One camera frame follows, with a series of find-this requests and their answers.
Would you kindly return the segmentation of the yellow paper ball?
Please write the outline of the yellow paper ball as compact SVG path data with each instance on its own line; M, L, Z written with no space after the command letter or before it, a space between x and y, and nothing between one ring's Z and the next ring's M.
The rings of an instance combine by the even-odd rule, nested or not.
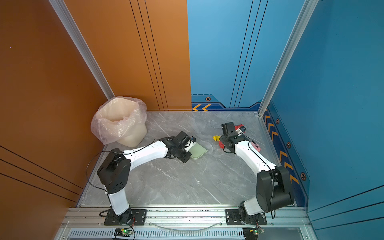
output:
M220 136L215 135L215 136L213 136L213 139L214 139L215 142L219 142L220 141Z

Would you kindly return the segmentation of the green dustpan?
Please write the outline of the green dustpan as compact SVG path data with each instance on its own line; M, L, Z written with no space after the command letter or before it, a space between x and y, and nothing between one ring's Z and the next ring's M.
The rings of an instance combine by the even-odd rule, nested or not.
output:
M191 158L196 160L203 156L205 153L208 152L207 149L205 149L203 146L201 146L199 143L195 143L189 150L191 153Z

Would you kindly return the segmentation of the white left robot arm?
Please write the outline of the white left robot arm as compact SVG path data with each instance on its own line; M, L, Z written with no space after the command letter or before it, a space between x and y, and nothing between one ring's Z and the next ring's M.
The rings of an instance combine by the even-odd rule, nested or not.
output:
M130 172L157 159L176 158L186 163L191 158L191 149L196 143L195 137L181 131L177 136L155 139L141 148L126 151L111 150L97 171L110 201L111 210L107 215L117 220L119 225L131 225L134 214L126 193Z

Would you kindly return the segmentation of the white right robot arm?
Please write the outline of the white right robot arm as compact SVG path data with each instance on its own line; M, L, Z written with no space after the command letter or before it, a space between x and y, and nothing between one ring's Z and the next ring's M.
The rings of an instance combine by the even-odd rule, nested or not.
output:
M274 217L276 210L293 205L295 196L289 171L267 160L244 129L236 129L232 122L222 124L220 142L230 154L240 157L257 177L255 196L239 205L241 221L249 225L265 213L272 213Z

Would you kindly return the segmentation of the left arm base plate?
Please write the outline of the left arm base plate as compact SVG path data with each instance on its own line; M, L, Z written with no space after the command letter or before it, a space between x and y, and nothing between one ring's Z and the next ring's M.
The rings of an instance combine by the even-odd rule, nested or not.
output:
M105 216L105 226L143 226L147 217L146 209L128 209L118 216L112 209L109 209Z

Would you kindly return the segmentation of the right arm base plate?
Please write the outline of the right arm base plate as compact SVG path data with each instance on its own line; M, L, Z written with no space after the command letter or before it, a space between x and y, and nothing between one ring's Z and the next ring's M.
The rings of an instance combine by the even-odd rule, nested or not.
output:
M252 226L266 226L267 218L265 213L256 215L248 215L243 209L226 209L226 223L229 226L235 225L252 225Z

